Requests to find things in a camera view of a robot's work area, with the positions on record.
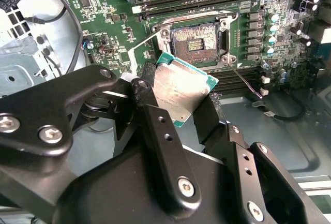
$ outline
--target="integrated circuit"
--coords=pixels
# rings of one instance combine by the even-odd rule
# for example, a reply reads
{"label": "integrated circuit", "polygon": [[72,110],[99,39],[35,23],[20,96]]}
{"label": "integrated circuit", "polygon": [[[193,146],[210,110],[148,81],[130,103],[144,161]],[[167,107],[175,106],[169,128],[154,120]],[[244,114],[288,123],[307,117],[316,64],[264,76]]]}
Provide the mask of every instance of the integrated circuit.
{"label": "integrated circuit", "polygon": [[88,8],[91,6],[90,0],[78,0],[82,8]]}
{"label": "integrated circuit", "polygon": [[214,23],[171,29],[175,56],[189,63],[215,61],[219,56],[217,30]]}

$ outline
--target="black plastic part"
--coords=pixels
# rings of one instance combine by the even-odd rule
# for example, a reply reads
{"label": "black plastic part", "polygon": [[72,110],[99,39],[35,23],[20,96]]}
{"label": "black plastic part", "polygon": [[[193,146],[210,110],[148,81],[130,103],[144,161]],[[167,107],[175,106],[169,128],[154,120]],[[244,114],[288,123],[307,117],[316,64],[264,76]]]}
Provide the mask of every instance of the black plastic part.
{"label": "black plastic part", "polygon": [[[20,127],[12,133],[0,133],[0,163],[33,171],[52,171],[61,166],[71,148],[71,130],[84,99],[111,89],[116,81],[115,74],[109,72],[111,77],[107,78],[100,70],[105,68],[88,66],[2,98],[0,115],[14,116]],[[87,74],[94,76],[87,80]],[[41,141],[38,133],[45,126],[58,128],[62,139],[55,144]]]}
{"label": "black plastic part", "polygon": [[250,151],[259,168],[267,210],[277,223],[329,223],[267,146],[256,142]]}

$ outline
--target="wire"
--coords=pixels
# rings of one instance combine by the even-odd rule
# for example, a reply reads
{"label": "wire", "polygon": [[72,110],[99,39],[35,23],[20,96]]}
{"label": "wire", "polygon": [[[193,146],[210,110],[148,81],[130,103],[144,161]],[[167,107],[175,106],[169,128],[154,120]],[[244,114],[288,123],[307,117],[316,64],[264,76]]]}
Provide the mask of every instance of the wire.
{"label": "wire", "polygon": [[273,113],[272,111],[270,111],[269,108],[267,108],[265,106],[265,103],[263,101],[256,101],[256,97],[252,98],[250,96],[246,96],[247,99],[253,101],[252,103],[252,106],[254,108],[257,108],[259,110],[261,110],[266,116],[268,117],[273,117],[277,120],[280,120],[280,121],[288,121],[288,122],[291,122],[291,121],[295,121],[297,119],[300,119],[302,116],[305,115],[306,113],[306,106],[298,99],[296,98],[292,93],[290,93],[290,91],[285,91],[291,98],[294,102],[296,102],[299,106],[300,106],[300,112],[295,115],[295,116],[290,116],[290,117],[285,117],[285,116],[280,116],[278,114],[275,114]]}
{"label": "wire", "polygon": [[52,23],[54,21],[59,20],[65,14],[66,11],[67,11],[66,7],[63,7],[61,12],[57,16],[55,16],[54,18],[51,18],[49,20],[44,20],[44,19],[41,19],[41,18],[38,18],[38,17],[25,17],[24,20],[28,21],[28,22],[35,23],[35,24],[44,25],[46,23]]}
{"label": "wire", "polygon": [[105,129],[105,130],[96,130],[96,129],[92,128],[92,127],[88,127],[88,128],[92,132],[96,132],[96,133],[106,133],[106,132],[110,132],[111,130],[114,129],[114,127],[110,127],[110,128]]}
{"label": "wire", "polygon": [[48,57],[46,54],[44,54],[43,52],[41,53],[49,62],[51,62],[51,64],[54,66],[54,68],[57,70],[59,77],[63,76],[59,66],[56,64],[56,62],[54,62],[54,60],[52,60],[50,57]]}
{"label": "wire", "polygon": [[72,11],[72,9],[70,8],[69,4],[67,3],[66,0],[60,0],[64,7],[67,9],[70,17],[72,18],[72,21],[75,25],[75,28],[77,30],[77,33],[79,35],[78,37],[78,41],[77,41],[77,44],[76,44],[76,47],[75,47],[75,50],[74,50],[74,53],[73,53],[73,56],[72,56],[72,60],[68,66],[68,69],[66,71],[66,74],[70,73],[70,72],[73,72],[76,64],[77,64],[77,61],[78,61],[78,56],[79,56],[79,53],[81,51],[81,45],[82,45],[82,41],[83,41],[83,31],[82,31],[82,27],[80,25],[80,22],[79,20],[77,19],[76,15],[74,14],[74,12]]}

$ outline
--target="green circuit board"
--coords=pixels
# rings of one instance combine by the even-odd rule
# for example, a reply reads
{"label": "green circuit board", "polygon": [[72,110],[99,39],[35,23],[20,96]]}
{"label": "green circuit board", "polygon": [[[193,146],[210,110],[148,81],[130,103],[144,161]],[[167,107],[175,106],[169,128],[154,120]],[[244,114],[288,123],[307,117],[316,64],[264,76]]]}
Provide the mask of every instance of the green circuit board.
{"label": "green circuit board", "polygon": [[[237,15],[237,18],[231,22],[228,33],[219,31],[220,23],[215,16],[174,23],[170,27],[171,34],[177,31],[177,36],[185,33],[191,36],[184,41],[177,40],[178,46],[175,45],[174,37],[171,37],[168,52],[176,56],[181,54],[178,56],[179,58],[208,72],[229,70],[226,66],[217,67],[223,56],[219,47],[215,48],[212,56],[206,55],[211,54],[210,50],[208,51],[206,48],[208,46],[206,42],[211,36],[200,39],[200,36],[197,35],[197,33],[202,33],[202,29],[211,29],[210,25],[214,24],[217,46],[223,44],[226,46],[226,52],[236,57],[233,63],[235,68],[256,67],[265,61],[271,69],[270,77],[274,86],[279,84],[277,79],[280,68],[289,72],[287,80],[292,80],[293,87],[296,85],[302,87],[309,83],[308,80],[307,83],[303,83],[300,79],[306,79],[309,76],[305,65],[310,59],[311,48],[300,43],[299,37],[291,33],[290,28],[302,25],[302,29],[307,29],[307,25],[315,19],[316,14],[312,11],[300,13],[294,11],[292,9],[295,4],[293,0],[67,1],[80,20],[85,41],[89,43],[89,46],[84,43],[83,48],[87,51],[90,61],[113,70],[118,76],[123,72],[132,72],[128,51],[153,34],[151,28],[154,25],[169,18],[222,10]],[[277,14],[278,19],[272,21],[271,14]],[[276,25],[278,29],[276,31],[270,29],[271,25]],[[276,39],[275,42],[268,43],[266,39],[269,36],[273,36]],[[183,45],[183,42],[193,44],[185,47],[186,43]],[[161,53],[157,37],[143,42],[137,47],[134,51],[137,75],[140,75],[146,61],[155,62]],[[299,70],[293,70],[291,67],[293,63],[299,65]]]}

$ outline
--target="screw head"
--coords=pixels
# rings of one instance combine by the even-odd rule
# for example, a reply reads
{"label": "screw head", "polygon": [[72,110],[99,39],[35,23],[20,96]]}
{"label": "screw head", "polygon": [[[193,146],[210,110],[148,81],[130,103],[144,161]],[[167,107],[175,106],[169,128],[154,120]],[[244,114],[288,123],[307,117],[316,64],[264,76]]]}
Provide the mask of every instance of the screw head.
{"label": "screw head", "polygon": [[178,180],[178,186],[181,193],[186,197],[192,197],[194,195],[194,186],[186,178],[180,178]]}
{"label": "screw head", "polygon": [[268,149],[264,145],[260,145],[260,148],[264,153],[268,153]]}
{"label": "screw head", "polygon": [[92,50],[94,48],[94,44],[92,42],[89,42],[87,43],[86,47],[89,49],[89,50]]}
{"label": "screw head", "polygon": [[20,127],[20,121],[12,116],[0,116],[0,132],[14,132]]}
{"label": "screw head", "polygon": [[55,144],[62,139],[63,134],[56,127],[44,127],[39,132],[39,137],[42,141],[46,143]]}
{"label": "screw head", "polygon": [[232,126],[233,131],[235,131],[236,133],[240,133],[239,129],[236,126]]}
{"label": "screw head", "polygon": [[101,73],[101,75],[103,75],[103,76],[106,77],[106,78],[111,78],[111,77],[112,77],[110,71],[108,71],[108,70],[106,70],[106,69],[101,69],[101,70],[100,70],[100,73]]}
{"label": "screw head", "polygon": [[253,202],[248,202],[247,206],[250,214],[255,218],[255,220],[261,222],[263,220],[263,213],[260,208]]}

